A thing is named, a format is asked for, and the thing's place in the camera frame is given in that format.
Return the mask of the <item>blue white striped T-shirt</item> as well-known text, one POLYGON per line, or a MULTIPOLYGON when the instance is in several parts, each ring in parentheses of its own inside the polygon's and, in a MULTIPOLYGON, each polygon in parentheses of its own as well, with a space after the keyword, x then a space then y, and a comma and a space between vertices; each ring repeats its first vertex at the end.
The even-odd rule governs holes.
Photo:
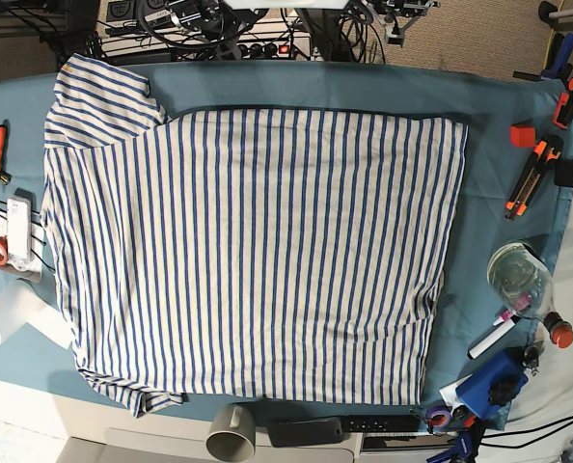
POLYGON ((415 405, 468 126, 329 109, 168 117, 75 55, 41 222, 77 372, 140 417, 187 395, 415 405))

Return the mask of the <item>black smartphone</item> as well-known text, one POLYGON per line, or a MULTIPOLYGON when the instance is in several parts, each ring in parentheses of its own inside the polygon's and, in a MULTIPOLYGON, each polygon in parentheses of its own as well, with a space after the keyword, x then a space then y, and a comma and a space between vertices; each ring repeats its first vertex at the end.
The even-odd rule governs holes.
POLYGON ((344 439, 341 419, 338 417, 271 422, 266 430, 275 448, 332 445, 344 439))

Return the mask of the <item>white marker pen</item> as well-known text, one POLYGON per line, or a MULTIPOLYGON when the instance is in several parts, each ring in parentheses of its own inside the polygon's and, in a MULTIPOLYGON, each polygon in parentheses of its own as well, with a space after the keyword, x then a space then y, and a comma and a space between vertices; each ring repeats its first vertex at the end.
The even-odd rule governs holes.
POLYGON ((467 357, 474 360, 507 334, 520 320, 516 312, 504 310, 493 322, 492 328, 467 351, 467 357))

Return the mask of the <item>clear bottle red cap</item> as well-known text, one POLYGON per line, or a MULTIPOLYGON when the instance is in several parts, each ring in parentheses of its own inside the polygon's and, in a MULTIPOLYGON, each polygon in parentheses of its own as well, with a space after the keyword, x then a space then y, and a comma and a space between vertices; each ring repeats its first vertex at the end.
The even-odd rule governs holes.
POLYGON ((572 344, 573 328, 555 308, 552 274, 524 242, 506 243, 493 253, 487 282, 511 315, 541 323, 558 348, 572 344))

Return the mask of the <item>purple tape roll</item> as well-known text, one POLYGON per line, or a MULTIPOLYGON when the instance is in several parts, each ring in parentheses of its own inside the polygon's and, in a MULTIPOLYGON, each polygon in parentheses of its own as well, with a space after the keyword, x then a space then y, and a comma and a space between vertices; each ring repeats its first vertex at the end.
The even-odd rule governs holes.
POLYGON ((430 431, 446 428, 451 420, 451 409, 447 405, 433 406, 425 412, 425 422, 430 431))

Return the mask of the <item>red cube block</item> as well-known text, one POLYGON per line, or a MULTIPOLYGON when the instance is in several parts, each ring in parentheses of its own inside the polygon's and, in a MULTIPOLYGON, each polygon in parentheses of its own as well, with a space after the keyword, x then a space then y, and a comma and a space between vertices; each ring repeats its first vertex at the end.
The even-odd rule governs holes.
POLYGON ((532 125, 517 123, 510 127, 510 143, 515 148, 533 148, 536 145, 536 131, 532 125))

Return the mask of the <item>teal table cloth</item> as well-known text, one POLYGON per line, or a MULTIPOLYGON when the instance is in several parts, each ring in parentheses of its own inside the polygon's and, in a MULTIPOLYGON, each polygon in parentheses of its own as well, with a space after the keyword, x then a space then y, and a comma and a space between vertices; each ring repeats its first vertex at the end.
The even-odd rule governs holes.
MULTIPOLYGON (((445 265, 446 283, 433 323, 422 401, 440 400, 438 390, 466 374, 466 352, 491 321, 500 300, 486 283, 485 267, 504 240, 525 238, 551 265, 562 245, 573 239, 573 189, 544 178, 523 218, 504 218, 503 202, 528 154, 510 144, 514 123, 535 123, 538 136, 552 133, 551 120, 564 90, 559 81, 504 82, 467 73, 384 65, 262 62, 171 63, 131 67, 150 81, 150 94, 169 116, 210 107, 303 107, 379 112, 400 116, 444 116, 466 121, 466 169, 457 218, 445 265)), ((43 124, 55 101, 56 74, 0 82, 0 123, 11 123, 9 158, 12 184, 32 192, 40 204, 43 189, 43 124)), ((562 156, 573 159, 573 122, 561 130, 562 156)), ((12 275, 0 271, 0 293, 12 275)), ((123 409, 99 395, 64 350, 29 325, 0 346, 0 383, 123 409)), ((406 415, 411 406, 338 405, 272 400, 255 404, 257 423, 340 415, 406 415)))

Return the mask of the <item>blue box with knob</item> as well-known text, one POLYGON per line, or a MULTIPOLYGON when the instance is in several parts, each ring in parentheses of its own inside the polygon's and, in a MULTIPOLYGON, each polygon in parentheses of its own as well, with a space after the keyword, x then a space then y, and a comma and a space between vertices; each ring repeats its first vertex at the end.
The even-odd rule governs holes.
POLYGON ((512 347, 500 351, 456 388, 458 401, 482 421, 496 415, 529 382, 523 366, 523 351, 512 347))

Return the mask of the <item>white blister pack box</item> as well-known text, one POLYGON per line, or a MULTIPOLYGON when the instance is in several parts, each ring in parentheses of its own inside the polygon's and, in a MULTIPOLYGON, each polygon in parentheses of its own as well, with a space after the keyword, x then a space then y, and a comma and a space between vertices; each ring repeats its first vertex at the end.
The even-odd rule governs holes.
POLYGON ((10 260, 27 265, 31 257, 31 203, 12 196, 7 199, 7 241, 10 260))

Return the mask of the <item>orange black utility knife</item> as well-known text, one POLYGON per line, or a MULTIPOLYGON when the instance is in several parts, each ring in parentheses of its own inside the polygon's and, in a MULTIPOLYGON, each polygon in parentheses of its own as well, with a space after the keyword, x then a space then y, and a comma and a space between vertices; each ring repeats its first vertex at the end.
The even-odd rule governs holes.
POLYGON ((564 141, 558 135, 547 135, 537 143, 505 203, 505 219, 513 221, 523 216, 541 180, 555 167, 563 147, 564 141))

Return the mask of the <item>white paper roll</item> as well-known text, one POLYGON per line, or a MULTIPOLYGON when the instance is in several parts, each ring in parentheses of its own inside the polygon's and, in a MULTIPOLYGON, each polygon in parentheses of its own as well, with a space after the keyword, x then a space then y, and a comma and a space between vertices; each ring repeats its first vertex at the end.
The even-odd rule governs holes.
POLYGON ((65 350, 72 344, 71 329, 60 312, 24 280, 14 280, 0 294, 0 346, 25 325, 65 350))

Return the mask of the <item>blue clamp bottom edge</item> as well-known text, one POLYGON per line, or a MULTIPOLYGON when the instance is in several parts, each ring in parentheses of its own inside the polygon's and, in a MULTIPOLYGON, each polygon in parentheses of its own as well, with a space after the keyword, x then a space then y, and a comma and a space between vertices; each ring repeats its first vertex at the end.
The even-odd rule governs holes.
POLYGON ((475 432, 463 432, 459 434, 452 446, 426 459, 427 463, 470 463, 475 462, 478 456, 478 448, 482 435, 475 432))

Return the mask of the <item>black square block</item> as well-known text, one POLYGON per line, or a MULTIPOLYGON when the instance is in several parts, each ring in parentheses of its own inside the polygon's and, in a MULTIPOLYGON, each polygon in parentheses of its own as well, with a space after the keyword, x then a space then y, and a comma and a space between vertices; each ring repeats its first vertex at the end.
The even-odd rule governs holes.
POLYGON ((554 184, 558 187, 573 189, 573 160, 561 159, 557 162, 554 184))

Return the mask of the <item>orange black clamp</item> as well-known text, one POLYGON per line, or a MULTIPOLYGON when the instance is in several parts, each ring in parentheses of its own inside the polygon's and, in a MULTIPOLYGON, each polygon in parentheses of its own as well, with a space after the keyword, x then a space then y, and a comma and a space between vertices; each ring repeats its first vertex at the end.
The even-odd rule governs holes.
POLYGON ((565 90, 560 94, 553 124, 566 129, 573 121, 573 77, 565 83, 565 90))

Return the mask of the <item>blue spring clamp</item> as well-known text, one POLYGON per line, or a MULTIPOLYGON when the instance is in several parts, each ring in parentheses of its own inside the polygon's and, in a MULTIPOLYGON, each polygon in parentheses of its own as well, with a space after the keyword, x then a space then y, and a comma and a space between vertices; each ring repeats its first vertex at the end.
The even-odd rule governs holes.
POLYGON ((573 52, 573 33, 555 33, 550 42, 546 55, 546 64, 539 74, 514 71, 512 76, 517 79, 538 82, 542 80, 561 80, 566 82, 573 66, 569 62, 573 52))

